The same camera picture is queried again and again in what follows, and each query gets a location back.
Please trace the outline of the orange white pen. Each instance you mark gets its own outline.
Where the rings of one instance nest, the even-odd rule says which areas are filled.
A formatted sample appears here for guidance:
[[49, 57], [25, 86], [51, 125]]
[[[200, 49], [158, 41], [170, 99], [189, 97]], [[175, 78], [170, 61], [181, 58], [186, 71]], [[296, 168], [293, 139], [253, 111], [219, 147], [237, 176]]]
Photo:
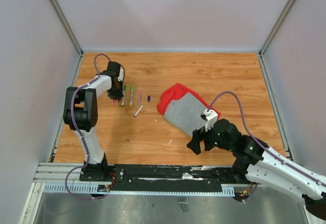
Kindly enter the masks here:
[[125, 92], [122, 91], [122, 98], [121, 98], [121, 107], [124, 106], [124, 101], [125, 101]]

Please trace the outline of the white marker green end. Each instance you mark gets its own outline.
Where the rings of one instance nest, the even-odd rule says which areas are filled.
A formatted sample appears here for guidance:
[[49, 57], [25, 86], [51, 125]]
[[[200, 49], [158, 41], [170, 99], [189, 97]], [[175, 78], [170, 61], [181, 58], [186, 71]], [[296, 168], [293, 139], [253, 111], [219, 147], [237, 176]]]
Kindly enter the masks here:
[[129, 101], [129, 106], [130, 106], [130, 107], [132, 107], [132, 105], [133, 105], [133, 92], [134, 92], [134, 91], [131, 91], [131, 90], [130, 90], [130, 101]]

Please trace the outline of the purple pen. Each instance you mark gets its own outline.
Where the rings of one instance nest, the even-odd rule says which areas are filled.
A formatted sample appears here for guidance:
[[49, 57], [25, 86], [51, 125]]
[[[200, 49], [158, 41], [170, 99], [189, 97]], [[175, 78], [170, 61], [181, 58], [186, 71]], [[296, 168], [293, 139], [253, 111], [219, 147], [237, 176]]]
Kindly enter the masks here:
[[141, 106], [141, 99], [142, 99], [142, 88], [139, 90], [139, 95], [138, 95], [138, 106]]

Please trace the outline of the white marker blue end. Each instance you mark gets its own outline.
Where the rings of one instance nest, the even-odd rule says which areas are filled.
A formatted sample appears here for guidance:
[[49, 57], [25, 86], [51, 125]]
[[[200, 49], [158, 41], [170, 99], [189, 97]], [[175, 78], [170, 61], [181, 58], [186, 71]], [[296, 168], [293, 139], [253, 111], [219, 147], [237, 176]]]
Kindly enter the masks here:
[[143, 107], [144, 107], [144, 104], [142, 104], [140, 107], [139, 107], [139, 109], [136, 111], [136, 113], [134, 114], [134, 117], [136, 117], [139, 113], [140, 113], [140, 111], [143, 109]]

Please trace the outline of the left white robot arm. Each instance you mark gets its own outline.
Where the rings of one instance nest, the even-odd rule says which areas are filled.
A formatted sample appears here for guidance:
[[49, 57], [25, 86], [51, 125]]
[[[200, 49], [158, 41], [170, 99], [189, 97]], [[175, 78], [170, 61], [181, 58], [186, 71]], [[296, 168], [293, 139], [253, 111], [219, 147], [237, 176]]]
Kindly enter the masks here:
[[107, 93], [111, 100], [120, 101], [123, 95], [124, 67], [109, 61], [107, 69], [80, 87], [66, 90], [63, 120], [77, 135], [84, 152], [81, 181], [105, 181], [109, 176], [106, 155], [96, 131], [98, 121], [97, 98]]

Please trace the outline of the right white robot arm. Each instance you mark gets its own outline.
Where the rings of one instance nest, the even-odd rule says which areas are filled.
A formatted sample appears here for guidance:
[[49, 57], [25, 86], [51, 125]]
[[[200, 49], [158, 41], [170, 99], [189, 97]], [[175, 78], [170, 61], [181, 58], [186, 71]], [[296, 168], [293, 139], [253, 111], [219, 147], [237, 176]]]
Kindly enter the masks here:
[[265, 142], [241, 134], [225, 119], [210, 129], [194, 130], [187, 147], [199, 155], [201, 142], [205, 151], [217, 147], [232, 153], [236, 158], [231, 168], [234, 182], [248, 180], [273, 188], [305, 205], [310, 214], [325, 219], [325, 176], [298, 165]]

